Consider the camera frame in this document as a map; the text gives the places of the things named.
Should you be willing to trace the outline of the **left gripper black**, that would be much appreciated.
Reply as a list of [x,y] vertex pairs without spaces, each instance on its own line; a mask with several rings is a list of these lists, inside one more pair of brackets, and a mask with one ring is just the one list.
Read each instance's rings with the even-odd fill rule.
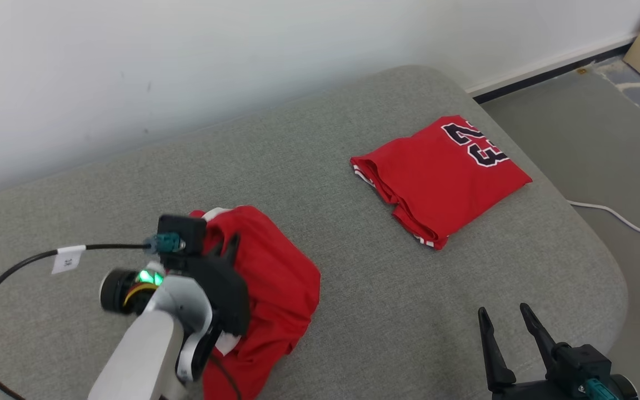
[[251,303],[244,279],[234,270],[241,236],[234,233],[226,245],[216,243],[208,256],[186,259],[189,276],[206,292],[214,309],[220,313],[224,331],[236,336],[247,334],[251,323]]

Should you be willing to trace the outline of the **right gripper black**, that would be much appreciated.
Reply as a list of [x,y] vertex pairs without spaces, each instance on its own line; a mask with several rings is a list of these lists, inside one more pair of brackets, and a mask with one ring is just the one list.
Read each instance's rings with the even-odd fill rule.
[[542,357],[546,368],[544,377],[549,380],[516,384],[516,376],[511,369],[508,369],[494,337],[494,326],[487,309],[480,307],[478,326],[482,340],[487,387],[492,393],[491,400],[588,400],[586,393],[578,389],[579,384],[574,384],[570,380],[554,379],[558,364],[554,357],[556,342],[528,304],[521,302],[520,312]]

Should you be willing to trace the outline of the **red garment white trim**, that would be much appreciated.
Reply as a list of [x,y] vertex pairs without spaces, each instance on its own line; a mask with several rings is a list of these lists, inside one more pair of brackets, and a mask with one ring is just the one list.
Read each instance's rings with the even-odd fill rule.
[[321,274],[272,220],[251,206],[195,210],[207,221],[203,245],[226,247],[238,233],[234,270],[251,303],[247,334],[221,335],[202,374],[204,400],[256,400],[273,367],[297,346],[317,309]]

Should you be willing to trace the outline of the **red jersey number 23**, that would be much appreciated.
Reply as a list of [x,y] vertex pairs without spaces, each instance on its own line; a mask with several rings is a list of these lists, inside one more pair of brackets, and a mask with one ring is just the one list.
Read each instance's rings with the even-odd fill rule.
[[452,234],[532,181],[462,116],[440,117],[350,163],[394,207],[399,224],[437,251]]

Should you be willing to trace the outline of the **wall baseboard strip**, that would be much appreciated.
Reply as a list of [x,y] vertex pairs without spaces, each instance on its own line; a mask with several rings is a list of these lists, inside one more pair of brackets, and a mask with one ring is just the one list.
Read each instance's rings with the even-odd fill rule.
[[535,84],[543,83],[549,79],[592,65],[592,63],[599,63],[612,57],[621,56],[627,53],[637,36],[637,33],[631,33],[602,44],[587,46],[571,53],[565,53],[547,61],[524,67],[506,76],[475,84],[475,86],[466,88],[465,92],[478,104],[493,101],[507,94],[530,88]]

